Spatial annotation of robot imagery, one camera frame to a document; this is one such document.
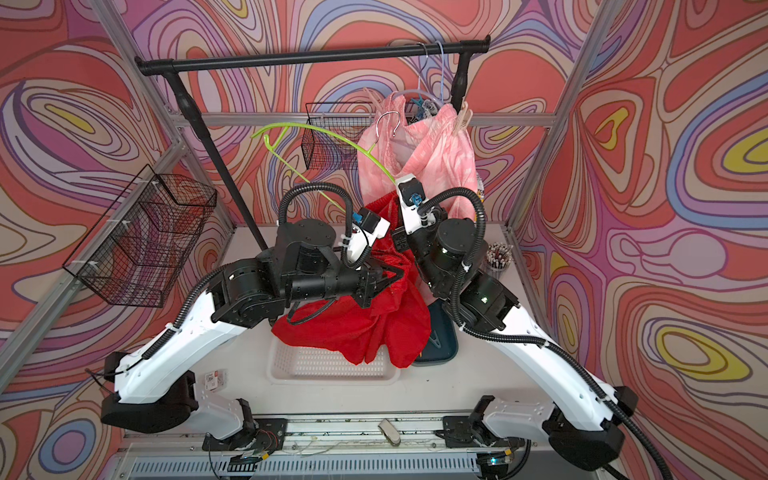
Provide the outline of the red shorts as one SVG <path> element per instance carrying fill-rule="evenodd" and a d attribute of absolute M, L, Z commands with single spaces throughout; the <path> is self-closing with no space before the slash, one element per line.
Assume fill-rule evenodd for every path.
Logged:
<path fill-rule="evenodd" d="M 368 308 L 361 308 L 348 296 L 323 313 L 318 312 L 323 301 L 305 304 L 294 319 L 314 315 L 313 319 L 298 325 L 283 316 L 272 333 L 289 346 L 337 351 L 353 364 L 372 362 L 379 348 L 386 346 L 392 365 L 412 365 L 431 333 L 430 312 L 419 291 L 421 279 L 413 254 L 397 251 L 387 233 L 375 241 L 372 258 L 401 269 L 403 277 L 377 295 Z"/>

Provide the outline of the pink tie-dye shorts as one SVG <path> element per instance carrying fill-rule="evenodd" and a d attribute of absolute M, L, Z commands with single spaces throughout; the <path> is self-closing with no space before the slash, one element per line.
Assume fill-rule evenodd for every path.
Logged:
<path fill-rule="evenodd" d="M 394 94 L 381 99 L 386 108 L 399 110 L 405 117 L 405 98 Z M 413 174 L 423 185 L 427 198 L 453 187 L 464 187 L 480 195 L 483 186 L 476 169 L 474 148 L 467 129 L 452 135 L 459 110 L 442 106 L 431 118 L 409 124 L 386 149 L 390 162 L 397 162 L 395 179 Z"/>

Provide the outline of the green hanger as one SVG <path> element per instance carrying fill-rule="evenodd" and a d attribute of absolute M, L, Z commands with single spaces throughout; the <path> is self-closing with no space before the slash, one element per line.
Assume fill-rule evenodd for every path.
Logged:
<path fill-rule="evenodd" d="M 261 126 L 251 138 L 264 145 L 295 178 L 307 183 L 323 182 L 342 170 L 360 191 L 363 204 L 377 200 L 396 189 L 394 170 L 386 149 L 407 126 L 404 114 L 386 108 L 383 112 L 331 115 L 310 114 L 304 123 L 274 122 Z M 285 137 L 297 134 L 305 168 L 299 171 L 278 152 Z"/>

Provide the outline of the lavender wire hanger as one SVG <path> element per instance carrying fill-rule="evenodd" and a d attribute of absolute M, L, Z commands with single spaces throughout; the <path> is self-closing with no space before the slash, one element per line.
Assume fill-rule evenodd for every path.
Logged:
<path fill-rule="evenodd" d="M 409 88 L 400 90 L 398 92 L 394 93 L 395 97 L 407 97 L 406 102 L 409 103 L 411 99 L 414 98 L 420 98 L 420 99 L 429 99 L 432 100 L 439 108 L 443 106 L 441 104 L 440 98 L 436 97 L 433 93 L 427 91 L 425 87 L 423 86 L 422 82 L 422 72 L 424 70 L 424 66 L 421 64 L 420 61 L 417 61 L 418 66 L 418 73 L 416 74 L 417 78 L 417 87 L 416 88 Z"/>

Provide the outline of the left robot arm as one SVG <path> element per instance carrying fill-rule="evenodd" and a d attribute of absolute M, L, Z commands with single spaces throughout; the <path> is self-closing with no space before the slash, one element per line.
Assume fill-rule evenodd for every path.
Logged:
<path fill-rule="evenodd" d="M 331 192 L 343 201 L 342 236 L 321 220 L 288 221 L 291 202 L 312 191 Z M 151 342 L 134 353 L 107 357 L 104 379 L 114 389 L 102 401 L 101 422 L 144 434 L 187 426 L 206 434 L 207 451 L 252 447 L 259 428 L 249 403 L 206 391 L 192 366 L 263 321 L 292 318 L 304 302 L 322 300 L 332 306 L 348 297 L 361 308 L 369 307 L 403 276 L 402 269 L 370 257 L 389 227 L 375 212 L 356 210 L 349 193 L 335 184 L 304 183 L 290 189 L 279 204 L 273 247 L 205 275 L 176 319 Z"/>

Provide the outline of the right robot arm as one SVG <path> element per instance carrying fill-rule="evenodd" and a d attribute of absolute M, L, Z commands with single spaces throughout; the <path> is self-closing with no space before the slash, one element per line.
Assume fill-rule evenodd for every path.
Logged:
<path fill-rule="evenodd" d="M 544 406 L 515 406 L 483 396 L 469 417 L 477 442 L 505 437 L 547 442 L 575 467 L 615 475 L 611 464 L 631 434 L 661 477 L 672 478 L 659 450 L 631 418 L 637 395 L 590 373 L 540 328 L 507 287 L 480 270 L 487 217 L 479 196 L 453 187 L 428 197 L 417 179 L 400 182 L 396 192 L 403 225 L 393 234 L 395 244 L 413 253 L 431 294 L 443 300 L 462 332 L 497 348 L 551 400 Z"/>

